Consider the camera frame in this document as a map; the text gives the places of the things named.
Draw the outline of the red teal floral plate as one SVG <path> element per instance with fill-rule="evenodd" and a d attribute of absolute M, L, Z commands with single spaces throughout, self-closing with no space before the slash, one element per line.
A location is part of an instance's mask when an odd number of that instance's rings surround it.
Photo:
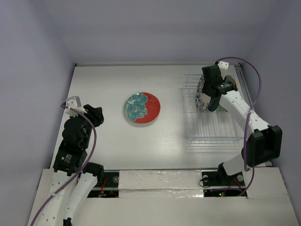
<path fill-rule="evenodd" d="M 136 124 L 148 124 L 158 118 L 161 104 L 153 94 L 138 92 L 126 100 L 123 110 L 129 121 Z"/>

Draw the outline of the blue white floral plate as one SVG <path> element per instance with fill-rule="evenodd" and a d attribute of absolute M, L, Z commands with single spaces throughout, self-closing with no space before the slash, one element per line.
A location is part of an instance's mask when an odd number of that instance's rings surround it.
<path fill-rule="evenodd" d="M 204 76 L 202 75 L 198 81 L 197 89 L 196 89 L 196 108 L 198 111 L 204 112 L 208 109 L 211 98 L 202 92 L 203 86 L 205 84 Z"/>

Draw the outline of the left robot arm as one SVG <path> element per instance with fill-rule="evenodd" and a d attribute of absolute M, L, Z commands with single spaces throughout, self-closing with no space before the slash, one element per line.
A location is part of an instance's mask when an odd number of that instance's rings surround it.
<path fill-rule="evenodd" d="M 96 148 L 96 127 L 103 109 L 90 105 L 61 105 L 69 119 L 53 164 L 49 197 L 34 215 L 32 226 L 72 226 L 89 193 L 105 181 L 103 165 L 90 162 Z"/>

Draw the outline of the beige bird plate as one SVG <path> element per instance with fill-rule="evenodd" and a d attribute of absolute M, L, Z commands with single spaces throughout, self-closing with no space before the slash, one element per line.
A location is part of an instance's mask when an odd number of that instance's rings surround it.
<path fill-rule="evenodd" d="M 237 87 L 236 80 L 232 75 L 226 75 L 225 76 L 225 81 L 226 82 L 231 82 L 235 87 Z"/>

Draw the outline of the light green plate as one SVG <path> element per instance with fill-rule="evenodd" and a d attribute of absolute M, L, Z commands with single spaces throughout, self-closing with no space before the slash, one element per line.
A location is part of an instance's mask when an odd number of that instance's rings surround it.
<path fill-rule="evenodd" d="M 227 110 L 223 108 L 221 105 L 218 106 L 218 111 L 226 112 Z"/>

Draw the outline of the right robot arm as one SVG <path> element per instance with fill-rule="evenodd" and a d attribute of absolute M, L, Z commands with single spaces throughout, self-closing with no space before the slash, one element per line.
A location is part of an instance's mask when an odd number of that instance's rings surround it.
<path fill-rule="evenodd" d="M 215 176 L 206 182 L 226 185 L 235 175 L 280 156 L 282 130 L 263 120 L 242 98 L 235 83 L 222 73 L 227 71 L 226 62 L 202 68 L 204 85 L 202 93 L 211 98 L 208 110 L 213 112 L 223 107 L 244 131 L 243 149 L 231 160 L 219 164 Z"/>

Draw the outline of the dark teal glazed plate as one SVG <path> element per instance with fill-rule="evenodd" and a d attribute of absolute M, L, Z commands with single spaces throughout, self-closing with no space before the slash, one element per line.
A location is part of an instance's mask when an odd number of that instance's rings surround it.
<path fill-rule="evenodd" d="M 213 98 L 211 98 L 209 105 L 208 105 L 208 110 L 210 112 L 214 112 L 216 109 L 218 109 L 218 107 L 219 107 L 219 103 L 216 100 L 214 100 Z"/>

